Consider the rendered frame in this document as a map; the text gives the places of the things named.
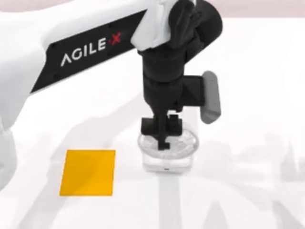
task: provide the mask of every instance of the white tabletop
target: white tabletop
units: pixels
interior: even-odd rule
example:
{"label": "white tabletop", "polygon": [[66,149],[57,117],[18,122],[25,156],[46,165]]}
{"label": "white tabletop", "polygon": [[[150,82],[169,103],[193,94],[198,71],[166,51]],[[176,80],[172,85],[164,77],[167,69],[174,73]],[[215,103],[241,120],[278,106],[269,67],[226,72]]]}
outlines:
{"label": "white tabletop", "polygon": [[[136,139],[151,113],[135,50],[32,95],[12,129],[18,169],[0,192],[0,228],[163,229],[174,204],[183,229],[303,229],[304,28],[304,19],[224,19],[222,36],[186,67],[218,75],[223,116],[204,125],[186,108],[201,146],[181,177],[142,170]],[[59,197],[75,148],[117,151],[112,197]]]}

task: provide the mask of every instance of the agilex logo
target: agilex logo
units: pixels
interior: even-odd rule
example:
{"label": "agilex logo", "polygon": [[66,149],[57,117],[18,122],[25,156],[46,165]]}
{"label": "agilex logo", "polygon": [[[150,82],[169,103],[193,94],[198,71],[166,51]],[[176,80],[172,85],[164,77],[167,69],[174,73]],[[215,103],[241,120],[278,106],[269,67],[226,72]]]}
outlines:
{"label": "agilex logo", "polygon": [[[116,34],[112,34],[111,39],[108,40],[108,44],[110,46],[113,46],[115,44],[118,44],[121,42],[120,39],[121,32],[118,32]],[[83,47],[79,47],[75,49],[72,53],[65,53],[62,61],[61,61],[61,67],[64,67],[67,64],[70,64],[74,61],[79,61],[83,57],[87,57],[90,55],[94,55],[97,52],[102,52],[106,49],[107,42],[106,38],[103,37],[99,39],[97,42],[91,42],[89,44],[84,45]]]}

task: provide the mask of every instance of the yellow square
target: yellow square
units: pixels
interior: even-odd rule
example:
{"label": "yellow square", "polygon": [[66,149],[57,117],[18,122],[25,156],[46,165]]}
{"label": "yellow square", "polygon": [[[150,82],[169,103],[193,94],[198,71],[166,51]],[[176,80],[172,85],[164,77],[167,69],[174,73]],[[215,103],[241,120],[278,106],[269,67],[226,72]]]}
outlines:
{"label": "yellow square", "polygon": [[68,150],[60,196],[112,196],[115,150]]}

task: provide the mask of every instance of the red x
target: red x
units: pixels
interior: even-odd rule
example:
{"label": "red x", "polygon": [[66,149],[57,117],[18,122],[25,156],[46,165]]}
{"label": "red x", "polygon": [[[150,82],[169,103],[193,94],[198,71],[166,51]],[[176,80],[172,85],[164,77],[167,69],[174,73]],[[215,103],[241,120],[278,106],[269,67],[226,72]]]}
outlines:
{"label": "red x", "polygon": [[113,34],[112,35],[112,38],[113,38],[113,41],[111,39],[108,40],[108,42],[111,44],[111,45],[115,45],[116,43],[120,43],[121,40],[120,40],[120,35],[121,35],[121,32],[118,32],[118,34]]}

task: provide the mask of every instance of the black object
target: black object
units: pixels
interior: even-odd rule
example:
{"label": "black object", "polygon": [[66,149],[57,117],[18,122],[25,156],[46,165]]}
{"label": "black object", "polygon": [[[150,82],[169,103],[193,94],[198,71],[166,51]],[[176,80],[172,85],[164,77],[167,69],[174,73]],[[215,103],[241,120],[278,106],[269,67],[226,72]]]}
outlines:
{"label": "black object", "polygon": [[142,119],[143,135],[153,136],[159,150],[170,148],[168,136],[181,136],[182,120],[177,113],[184,106],[203,107],[204,82],[200,76],[185,76],[184,66],[218,36],[223,28],[218,11],[210,3],[179,0],[169,16],[171,40],[153,49],[138,52],[143,61],[144,99],[153,118]]}
{"label": "black object", "polygon": [[32,93],[134,48],[131,37],[145,11],[51,44]]}

